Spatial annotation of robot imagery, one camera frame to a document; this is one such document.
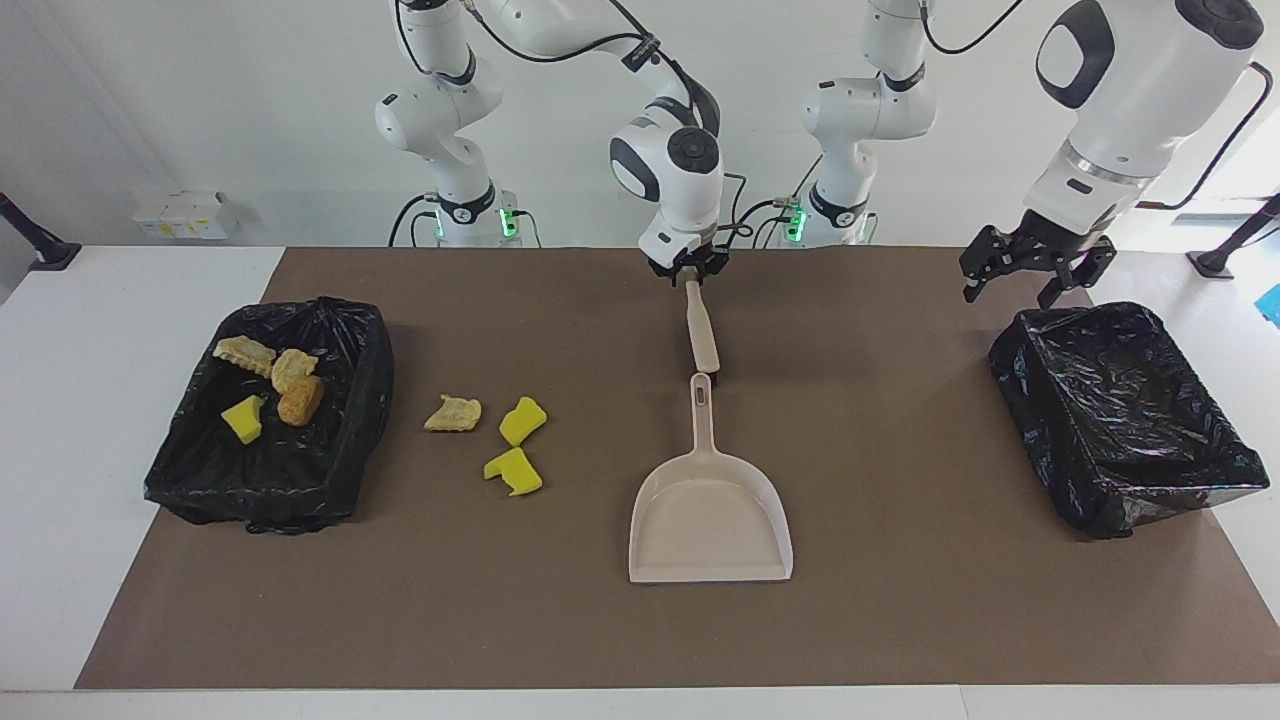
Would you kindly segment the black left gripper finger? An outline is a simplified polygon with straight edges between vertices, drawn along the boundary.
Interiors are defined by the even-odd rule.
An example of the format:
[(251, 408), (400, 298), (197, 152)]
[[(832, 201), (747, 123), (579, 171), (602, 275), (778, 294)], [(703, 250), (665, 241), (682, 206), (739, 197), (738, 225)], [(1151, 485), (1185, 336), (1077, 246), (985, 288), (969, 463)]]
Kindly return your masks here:
[(1050, 281), (1038, 293), (1038, 307), (1051, 309), (1068, 291), (1092, 288), (1106, 272), (1117, 251), (1112, 245), (1094, 245), (1070, 256), (1051, 252)]
[(960, 255), (960, 269), (965, 278), (963, 297), (974, 304), (983, 288), (993, 279), (1009, 273), (1009, 237), (997, 228), (982, 228)]

